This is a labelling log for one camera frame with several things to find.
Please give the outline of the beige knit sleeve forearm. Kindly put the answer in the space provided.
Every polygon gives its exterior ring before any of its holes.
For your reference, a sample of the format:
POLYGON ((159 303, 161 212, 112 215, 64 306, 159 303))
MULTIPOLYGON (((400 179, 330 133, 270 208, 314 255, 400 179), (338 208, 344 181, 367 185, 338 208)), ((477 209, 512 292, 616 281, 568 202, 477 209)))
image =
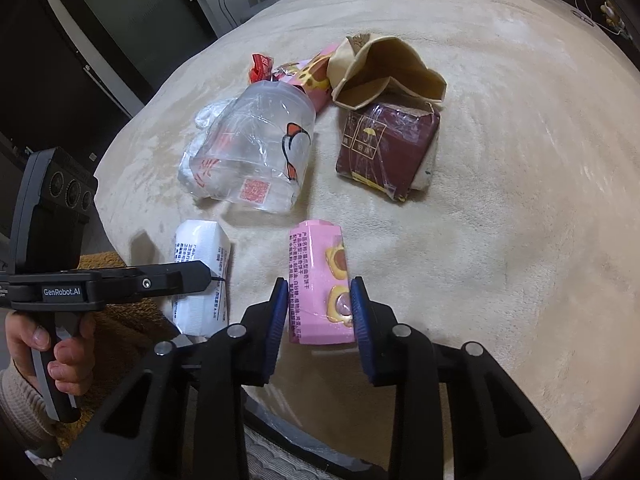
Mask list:
POLYGON ((1 372, 1 430, 20 448, 35 450, 54 439, 41 394, 14 362, 1 372))

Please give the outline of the person's left hand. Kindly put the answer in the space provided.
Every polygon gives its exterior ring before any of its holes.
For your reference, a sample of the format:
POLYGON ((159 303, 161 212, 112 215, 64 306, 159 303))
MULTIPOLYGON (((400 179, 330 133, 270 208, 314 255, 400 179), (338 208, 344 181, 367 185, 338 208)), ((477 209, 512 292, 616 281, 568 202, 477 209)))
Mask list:
POLYGON ((26 315, 10 311, 6 315, 6 344, 18 372, 38 391, 41 390, 34 366, 32 350, 53 349, 54 360, 48 374, 62 393, 83 396, 92 383, 94 359, 94 316, 86 314, 80 321, 79 334, 59 341, 54 347, 47 331, 26 315))

